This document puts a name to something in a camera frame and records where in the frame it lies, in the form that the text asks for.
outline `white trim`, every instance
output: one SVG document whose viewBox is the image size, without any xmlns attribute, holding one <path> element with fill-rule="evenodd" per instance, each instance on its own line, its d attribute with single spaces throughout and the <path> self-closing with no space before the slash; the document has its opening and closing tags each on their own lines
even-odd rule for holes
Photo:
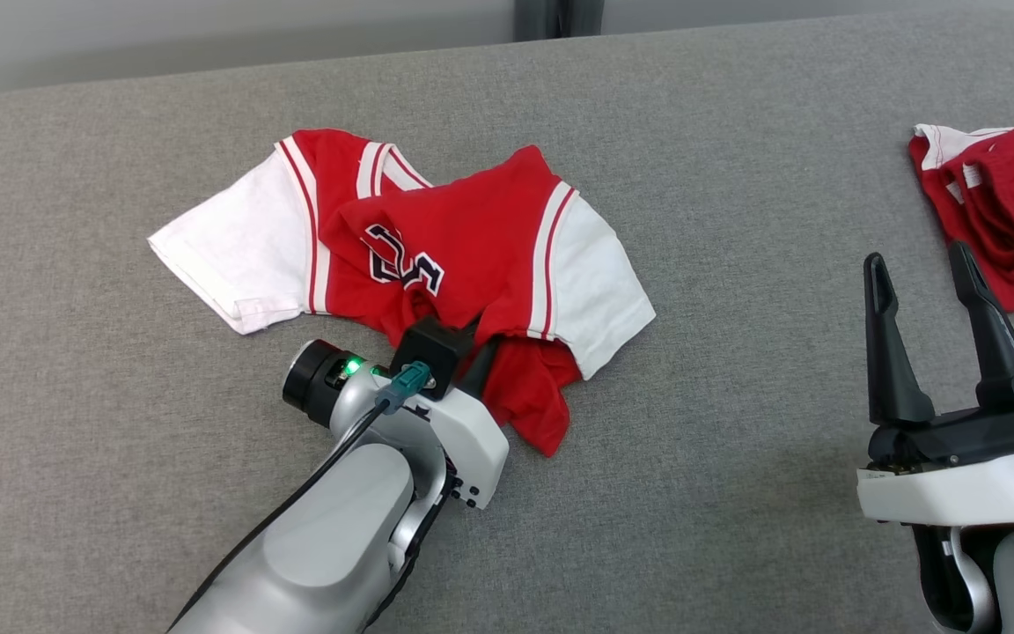
<svg viewBox="0 0 1014 634">
<path fill-rule="evenodd" d="M 961 152 L 969 149 L 970 145 L 1013 130 L 1014 128 L 982 128 L 972 132 L 961 132 L 944 125 L 915 125 L 914 136 L 925 137 L 926 141 L 930 142 L 926 156 L 922 157 L 922 171 L 937 169 L 954 157 L 961 156 Z"/>
<path fill-rule="evenodd" d="M 363 148 L 363 155 L 358 160 L 358 178 L 355 180 L 355 192 L 359 200 L 374 196 L 374 161 L 381 151 L 382 144 L 370 141 Z"/>
<path fill-rule="evenodd" d="M 313 242 L 313 251 L 315 261 L 309 262 L 309 272 L 307 272 L 307 284 L 310 286 L 312 284 L 312 272 L 314 272 L 314 292 L 312 297 L 310 297 L 310 306 L 314 306 L 315 314 L 330 314 L 331 312 L 327 310 L 327 283 L 331 278 L 331 250 L 327 249 L 327 244 L 322 240 L 318 239 L 318 221 L 320 221 L 320 213 L 318 213 L 318 191 L 315 185 L 315 175 L 310 169 L 310 163 L 307 162 L 303 153 L 299 152 L 299 147 L 297 142 L 293 137 L 287 137 L 284 139 L 284 148 L 289 152 L 290 159 L 292 161 L 285 160 L 287 163 L 286 167 L 289 169 L 290 175 L 293 181 L 302 182 L 305 192 L 301 192 L 301 197 L 306 196 L 307 200 L 304 201 L 304 208 L 310 209 L 309 228 L 314 225 L 315 233 L 313 236 L 309 236 L 309 239 Z M 277 151 L 281 150 L 279 144 L 277 144 Z M 297 180 L 295 171 L 299 172 L 299 178 Z"/>
<path fill-rule="evenodd" d="M 961 164 L 961 171 L 964 172 L 964 186 L 968 189 L 979 188 L 985 182 L 981 177 L 981 169 L 974 164 Z"/>
<path fill-rule="evenodd" d="M 964 204 L 964 196 L 961 194 L 961 186 L 957 185 L 957 181 L 953 181 L 952 184 L 945 185 L 947 192 L 952 194 L 953 200 L 957 201 L 957 204 Z"/>
<path fill-rule="evenodd" d="M 299 152 L 299 147 L 293 137 L 287 137 L 283 143 L 284 148 L 289 151 L 289 155 L 292 157 L 292 163 L 295 164 L 295 168 L 299 171 L 299 182 L 304 186 L 304 191 L 299 192 L 299 196 L 306 197 L 303 208 L 312 210 L 315 220 L 318 220 L 318 196 L 315 192 L 315 175 L 310 171 L 310 164 L 304 160 L 303 153 Z M 293 181 L 295 181 L 292 163 L 287 164 L 287 168 L 289 168 L 289 172 L 292 173 Z"/>
<path fill-rule="evenodd" d="M 402 150 L 400 150 L 396 145 L 390 144 L 390 153 L 396 160 L 391 163 L 386 162 L 385 175 L 389 177 L 390 180 L 399 186 L 399 188 L 408 192 L 410 190 L 423 190 L 433 186 L 433 184 L 430 184 L 430 180 L 428 180 L 428 178 L 422 177 L 422 172 L 417 171 L 414 167 L 414 163 L 411 163 L 410 159 L 407 159 L 406 155 L 403 155 Z M 393 171 L 396 172 L 396 177 L 393 172 L 390 172 L 390 165 L 394 168 Z M 405 186 L 399 182 L 399 180 L 406 181 L 407 178 L 408 182 L 412 183 L 410 188 L 405 188 Z"/>
<path fill-rule="evenodd" d="M 382 148 L 378 150 L 377 168 L 374 169 L 373 184 L 370 184 L 374 188 L 375 197 L 382 196 L 382 172 L 385 171 L 385 161 L 389 159 L 391 147 L 393 147 L 393 143 L 384 143 Z"/>
<path fill-rule="evenodd" d="M 553 234 L 551 236 L 551 258 L 549 258 L 548 261 L 549 264 L 551 264 L 551 277 L 547 280 L 547 284 L 551 285 L 551 307 L 548 309 L 548 312 L 551 313 L 551 327 L 549 329 L 539 329 L 546 331 L 546 337 L 542 338 L 547 341 L 555 341 L 555 333 L 558 332 L 558 293 L 556 293 L 558 280 L 555 278 L 557 273 L 555 262 L 558 257 L 558 236 L 563 227 L 566 225 L 566 223 L 561 221 L 561 219 L 567 216 L 571 206 L 574 206 L 575 201 L 579 197 L 580 194 L 578 194 L 578 191 L 574 188 L 570 188 L 569 196 L 565 197 L 563 203 L 555 209 L 555 227 L 553 227 Z M 558 210 L 563 212 L 561 217 L 558 215 Z"/>
<path fill-rule="evenodd" d="M 530 261 L 530 325 L 527 328 L 531 337 L 542 337 L 542 330 L 547 326 L 547 313 L 550 308 L 547 305 L 547 294 L 553 294 L 551 280 L 547 278 L 547 244 L 551 241 L 558 209 L 569 193 L 571 193 L 569 185 L 556 186 L 551 197 L 547 198 L 547 208 L 544 209 L 542 221 L 539 222 L 538 233 L 534 237 L 534 253 L 531 253 Z"/>
</svg>

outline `sleeve stripe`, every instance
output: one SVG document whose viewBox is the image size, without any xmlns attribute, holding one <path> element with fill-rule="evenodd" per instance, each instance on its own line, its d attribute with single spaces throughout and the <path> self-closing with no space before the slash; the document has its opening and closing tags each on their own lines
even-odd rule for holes
<svg viewBox="0 0 1014 634">
<path fill-rule="evenodd" d="M 310 167 L 304 160 L 302 153 L 299 152 L 293 137 L 287 137 L 279 142 L 279 149 L 283 152 L 283 156 L 297 178 L 299 194 L 307 206 L 307 221 L 310 222 L 310 281 L 309 288 L 307 288 L 307 308 L 312 313 L 327 312 L 327 277 L 328 269 L 331 266 L 331 253 L 318 241 L 318 201 L 315 191 L 315 175 L 310 171 Z M 320 286 L 318 297 L 315 293 L 317 285 Z"/>
<path fill-rule="evenodd" d="M 944 125 L 918 124 L 914 126 L 915 137 L 926 137 L 930 142 L 930 149 L 926 156 L 922 157 L 922 171 L 940 168 L 954 157 L 961 156 L 961 153 L 968 149 L 970 145 L 999 137 L 1005 132 L 1011 132 L 1012 128 L 986 128 L 974 132 L 961 132 Z"/>
<path fill-rule="evenodd" d="M 363 148 L 363 155 L 358 160 L 358 179 L 355 181 L 355 192 L 359 200 L 377 195 L 374 178 L 377 172 L 377 159 L 381 153 L 382 144 L 377 141 L 370 141 Z"/>
<path fill-rule="evenodd" d="M 382 145 L 382 149 L 378 150 L 377 155 L 374 156 L 374 167 L 370 169 L 370 186 L 373 188 L 373 196 L 382 196 L 382 167 L 385 164 L 385 155 L 390 151 L 390 144 Z"/>
<path fill-rule="evenodd" d="M 390 156 L 397 163 L 397 167 L 402 168 L 412 180 L 416 181 L 422 188 L 431 188 L 430 182 L 425 180 L 425 177 L 420 175 L 420 173 L 411 167 L 410 161 L 406 160 L 406 157 L 402 156 L 402 150 L 400 150 L 395 145 L 391 145 Z"/>
<path fill-rule="evenodd" d="M 555 250 L 555 234 L 558 232 L 558 220 L 563 216 L 563 211 L 566 210 L 566 205 L 574 197 L 574 188 L 569 188 L 569 192 L 566 193 L 566 197 L 563 198 L 563 202 L 558 206 L 558 213 L 555 214 L 555 221 L 551 225 L 551 235 L 547 237 L 547 322 L 542 325 L 542 338 L 544 340 L 552 340 L 551 337 L 551 326 L 553 318 L 555 318 L 555 289 L 553 289 L 553 282 L 551 281 L 551 253 Z"/>
<path fill-rule="evenodd" d="M 534 253 L 530 262 L 530 325 L 527 334 L 534 338 L 547 338 L 551 327 L 551 251 L 555 222 L 563 211 L 574 190 L 567 184 L 559 184 L 547 200 L 538 233 L 534 239 Z"/>
</svg>

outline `white sleeve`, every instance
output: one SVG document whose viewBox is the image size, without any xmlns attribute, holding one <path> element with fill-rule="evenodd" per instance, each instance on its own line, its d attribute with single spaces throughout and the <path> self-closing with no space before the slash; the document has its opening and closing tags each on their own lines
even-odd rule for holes
<svg viewBox="0 0 1014 634">
<path fill-rule="evenodd" d="M 999 137 L 1014 128 L 982 128 L 972 132 L 961 132 L 945 125 L 918 124 L 914 126 L 915 137 L 925 137 L 930 142 L 930 151 L 922 157 L 922 171 L 940 168 L 955 157 L 961 156 L 969 145 Z"/>
<path fill-rule="evenodd" d="M 307 214 L 289 167 L 274 152 L 148 242 L 174 276 L 243 335 L 304 310 Z"/>
<path fill-rule="evenodd" d="M 551 335 L 584 378 L 656 318 L 617 233 L 577 193 L 555 228 L 551 288 Z"/>
</svg>

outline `clothing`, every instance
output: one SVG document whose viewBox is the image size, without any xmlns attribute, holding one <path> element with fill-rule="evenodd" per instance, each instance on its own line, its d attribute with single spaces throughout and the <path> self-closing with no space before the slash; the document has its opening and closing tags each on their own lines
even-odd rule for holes
<svg viewBox="0 0 1014 634">
<path fill-rule="evenodd" d="M 946 236 L 968 242 L 1004 309 L 1014 311 L 1014 129 L 918 125 L 910 149 Z"/>
<path fill-rule="evenodd" d="M 617 234 L 535 147 L 443 188 L 346 204 L 320 237 L 374 282 L 334 277 L 337 313 L 394 344 L 430 311 L 456 328 L 480 316 L 477 345 L 507 337 L 486 401 L 547 454 L 569 426 L 560 386 L 656 315 Z"/>
<path fill-rule="evenodd" d="M 655 316 L 617 234 L 532 147 L 430 189 L 391 144 L 301 131 L 149 241 L 242 334 L 307 311 L 397 345 L 426 313 L 480 318 L 477 345 L 504 337 L 484 401 L 548 456 L 561 386 Z"/>
</svg>

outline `gray wall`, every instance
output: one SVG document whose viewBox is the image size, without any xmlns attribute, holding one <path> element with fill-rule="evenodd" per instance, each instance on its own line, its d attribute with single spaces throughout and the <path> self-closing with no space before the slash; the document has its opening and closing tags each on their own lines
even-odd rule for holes
<svg viewBox="0 0 1014 634">
<path fill-rule="evenodd" d="M 511 40 L 512 0 L 0 0 L 0 90 Z M 604 32 L 1014 0 L 607 0 Z"/>
<path fill-rule="evenodd" d="M 602 32 L 947 7 L 1014 10 L 1014 0 L 604 0 Z"/>
</svg>

